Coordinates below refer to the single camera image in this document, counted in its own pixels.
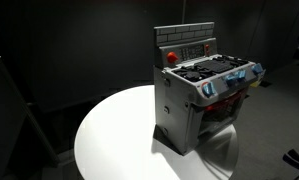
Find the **dark background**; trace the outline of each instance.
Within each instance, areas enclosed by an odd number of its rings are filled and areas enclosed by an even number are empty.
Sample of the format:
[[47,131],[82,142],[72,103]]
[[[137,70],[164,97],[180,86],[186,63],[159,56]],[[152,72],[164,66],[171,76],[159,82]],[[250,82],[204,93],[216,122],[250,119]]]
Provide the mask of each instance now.
[[[220,54],[260,62],[269,73],[292,62],[299,36],[299,0],[183,4],[0,0],[0,61],[57,153],[72,148],[79,123],[97,102],[126,88],[152,84],[155,26],[215,22]],[[33,132],[24,125],[10,155],[24,122],[23,109],[16,110],[20,106],[15,103],[24,104],[17,102],[3,75],[0,69],[0,135],[6,138],[0,142],[8,146],[0,154],[0,176],[9,156],[18,162],[25,156],[23,149],[43,154],[40,145],[34,146],[38,140],[30,140],[28,147],[26,139]]]

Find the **red button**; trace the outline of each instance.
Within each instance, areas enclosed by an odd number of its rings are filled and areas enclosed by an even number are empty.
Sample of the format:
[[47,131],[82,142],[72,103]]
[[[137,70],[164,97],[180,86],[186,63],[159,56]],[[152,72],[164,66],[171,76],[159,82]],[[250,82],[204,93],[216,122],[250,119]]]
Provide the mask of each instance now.
[[170,52],[167,54],[167,60],[169,63],[174,63],[178,60],[178,57],[177,57],[176,53]]

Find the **toy stove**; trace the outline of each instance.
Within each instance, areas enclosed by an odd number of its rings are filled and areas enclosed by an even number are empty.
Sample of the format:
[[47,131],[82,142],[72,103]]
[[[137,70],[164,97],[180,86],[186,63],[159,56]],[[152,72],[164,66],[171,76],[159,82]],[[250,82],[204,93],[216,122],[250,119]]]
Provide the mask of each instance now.
[[156,124],[182,155],[232,124],[260,64],[217,54],[214,23],[155,27]]

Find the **dark floor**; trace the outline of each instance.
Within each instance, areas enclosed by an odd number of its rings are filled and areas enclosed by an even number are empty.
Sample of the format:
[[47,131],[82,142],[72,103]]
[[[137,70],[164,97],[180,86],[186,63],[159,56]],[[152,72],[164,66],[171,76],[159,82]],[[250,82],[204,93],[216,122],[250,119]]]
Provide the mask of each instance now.
[[[298,170],[282,161],[288,150],[294,148],[299,152],[298,63],[267,75],[263,86],[250,88],[249,97],[234,123],[239,140],[239,159],[230,179],[289,180],[299,175]],[[30,180],[82,179],[72,150],[60,157],[62,165],[44,167]]]

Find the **white round table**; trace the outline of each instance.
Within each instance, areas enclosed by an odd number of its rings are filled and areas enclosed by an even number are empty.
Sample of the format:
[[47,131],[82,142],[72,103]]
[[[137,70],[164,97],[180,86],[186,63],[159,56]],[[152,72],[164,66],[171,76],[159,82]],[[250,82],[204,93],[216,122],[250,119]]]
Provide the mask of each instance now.
[[238,158],[231,125],[181,156],[153,138],[154,86],[116,93],[94,107],[75,139],[75,158],[86,180],[229,179]]

